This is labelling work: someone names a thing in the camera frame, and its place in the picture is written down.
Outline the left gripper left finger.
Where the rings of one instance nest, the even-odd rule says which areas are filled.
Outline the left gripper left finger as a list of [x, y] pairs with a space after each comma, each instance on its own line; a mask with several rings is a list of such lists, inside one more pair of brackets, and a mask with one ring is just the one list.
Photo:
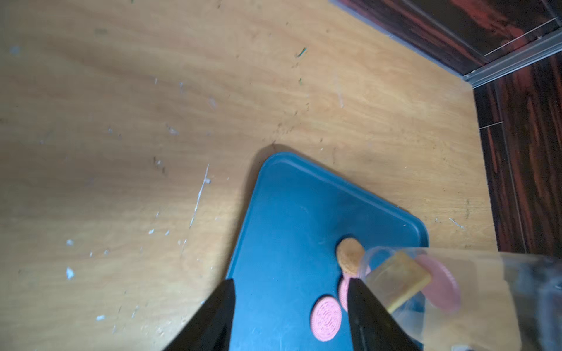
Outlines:
[[226, 279], [164, 350], [229, 350], [235, 305], [234, 280]]

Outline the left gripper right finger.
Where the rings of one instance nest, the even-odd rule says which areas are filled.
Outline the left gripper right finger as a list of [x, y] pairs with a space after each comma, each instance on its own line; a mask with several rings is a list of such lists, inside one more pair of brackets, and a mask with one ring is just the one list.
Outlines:
[[354, 350], [421, 350], [361, 279], [349, 282], [348, 318]]

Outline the clear jar with cookies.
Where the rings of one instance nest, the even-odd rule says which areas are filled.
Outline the clear jar with cookies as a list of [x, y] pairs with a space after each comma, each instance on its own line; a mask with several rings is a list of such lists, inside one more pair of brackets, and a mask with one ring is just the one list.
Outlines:
[[375, 247], [357, 273], [434, 257], [452, 273], [461, 307], [445, 313], [418, 292], [391, 314], [428, 350], [560, 350], [561, 261], [535, 254], [436, 248]]

